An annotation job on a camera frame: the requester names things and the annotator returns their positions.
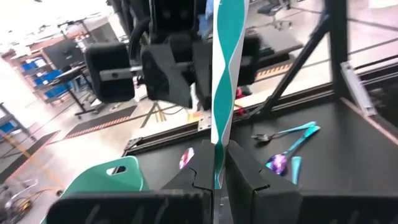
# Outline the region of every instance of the holographic fork handle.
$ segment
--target holographic fork handle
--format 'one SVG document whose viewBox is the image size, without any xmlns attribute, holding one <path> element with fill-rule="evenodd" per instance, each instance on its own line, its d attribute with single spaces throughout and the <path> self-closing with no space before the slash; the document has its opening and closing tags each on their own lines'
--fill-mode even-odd
<svg viewBox="0 0 398 224">
<path fill-rule="evenodd" d="M 308 137 L 316 133 L 320 129 L 319 126 L 311 126 L 309 127 L 305 132 L 304 135 L 299 138 L 288 150 L 286 150 L 283 155 L 288 154 L 289 152 L 293 151 L 297 146 L 299 146 L 301 143 L 303 143 Z"/>
<path fill-rule="evenodd" d="M 291 133 L 291 132 L 294 132 L 294 131 L 300 131 L 300 130 L 307 129 L 307 128 L 310 128 L 310 127 L 315 126 L 315 125 L 317 125 L 317 122 L 316 121 L 311 121 L 311 122 L 308 122 L 307 124 L 303 124 L 303 125 L 295 127 L 295 128 L 290 128 L 290 129 L 285 130 L 285 131 L 279 131 L 277 134 L 284 134 L 284 133 Z"/>
</svg>

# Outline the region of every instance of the red object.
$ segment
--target red object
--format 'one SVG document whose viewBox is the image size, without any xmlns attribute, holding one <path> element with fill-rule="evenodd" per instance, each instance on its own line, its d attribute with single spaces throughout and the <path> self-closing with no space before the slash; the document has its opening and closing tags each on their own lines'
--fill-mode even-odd
<svg viewBox="0 0 398 224">
<path fill-rule="evenodd" d="M 243 98 L 243 97 L 244 97 L 244 95 L 242 94 L 242 90 L 240 88 L 237 88 L 236 89 L 235 100 Z M 239 107 L 239 110 L 238 110 L 237 114 L 240 115 L 240 116 L 244 115 L 243 107 L 242 106 L 238 106 L 238 105 L 235 105 L 235 106 Z"/>
</svg>

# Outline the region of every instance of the teal and white twisted strip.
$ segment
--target teal and white twisted strip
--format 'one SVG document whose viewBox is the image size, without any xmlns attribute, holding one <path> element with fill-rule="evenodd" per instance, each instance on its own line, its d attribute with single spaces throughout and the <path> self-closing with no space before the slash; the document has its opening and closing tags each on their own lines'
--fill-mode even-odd
<svg viewBox="0 0 398 224">
<path fill-rule="evenodd" d="M 224 177 L 249 0 L 214 0 L 211 142 L 216 150 L 215 188 Z"/>
</svg>

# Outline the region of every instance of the white wall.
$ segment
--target white wall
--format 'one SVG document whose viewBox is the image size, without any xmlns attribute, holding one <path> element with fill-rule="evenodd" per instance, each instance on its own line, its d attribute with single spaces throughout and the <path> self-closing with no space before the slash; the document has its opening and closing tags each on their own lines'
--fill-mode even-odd
<svg viewBox="0 0 398 224">
<path fill-rule="evenodd" d="M 13 30 L 14 37 L 37 30 L 46 24 L 109 12 L 105 0 L 0 0 L 0 32 Z"/>
<path fill-rule="evenodd" d="M 109 24 L 111 24 L 113 32 L 116 34 L 116 37 L 126 35 L 122 25 L 120 24 L 119 17 L 116 14 L 111 14 L 110 16 L 108 16 L 108 22 Z"/>
<path fill-rule="evenodd" d="M 398 0 L 369 0 L 369 8 L 384 8 L 395 6 L 398 4 Z"/>
</svg>

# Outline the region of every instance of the orange floor stripe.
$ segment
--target orange floor stripe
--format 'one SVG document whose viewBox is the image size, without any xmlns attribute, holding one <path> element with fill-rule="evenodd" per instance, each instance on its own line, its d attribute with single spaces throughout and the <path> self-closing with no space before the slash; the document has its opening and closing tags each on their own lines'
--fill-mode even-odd
<svg viewBox="0 0 398 224">
<path fill-rule="evenodd" d="M 287 72 L 287 70 L 291 66 L 292 66 L 292 63 L 264 70 L 262 72 L 257 73 L 256 80 L 263 79 L 263 78 L 265 78 L 267 76 L 272 76 L 272 75 L 277 75 L 277 74 L 280 74 L 280 73 Z"/>
<path fill-rule="evenodd" d="M 127 120 L 127 119 L 130 119 L 130 116 L 125 116 L 125 117 L 116 119 L 116 120 L 114 120 L 114 121 L 110 121 L 110 122 L 107 122 L 107 123 L 104 123 L 104 124 L 101 124 L 101 125 L 97 125 L 97 126 L 92 127 L 92 128 L 88 128 L 88 129 L 79 131 L 79 132 L 77 132 L 77 133 L 68 134 L 68 135 L 66 135 L 66 136 L 64 137 L 64 139 L 67 139 L 67 138 L 74 138 L 74 137 L 81 136 L 81 135 L 86 134 L 86 133 L 90 133 L 90 132 L 93 132 L 93 131 L 101 130 L 101 129 L 107 128 L 107 127 L 109 127 L 109 126 L 122 123 L 123 121 L 125 121 L 125 120 Z"/>
<path fill-rule="evenodd" d="M 59 132 L 60 132 L 60 131 L 57 131 L 51 138 L 49 138 L 49 140 L 47 140 L 40 148 L 38 148 L 38 149 L 36 150 L 36 152 L 35 152 L 33 155 L 30 155 L 30 157 L 34 157 L 34 156 L 37 155 L 41 150 L 43 150 L 44 147 L 45 147 L 48 143 L 50 143 L 50 142 L 57 136 L 57 134 L 58 134 Z M 27 162 L 29 162 L 29 160 L 30 160 L 30 158 L 28 158 L 21 166 L 19 166 L 19 167 L 6 179 L 6 181 L 7 181 L 8 179 L 10 179 L 11 177 L 17 175 L 18 172 L 20 172 L 20 171 L 22 170 L 22 168 L 23 168 L 24 166 L 26 166 L 26 164 L 27 164 Z"/>
</svg>

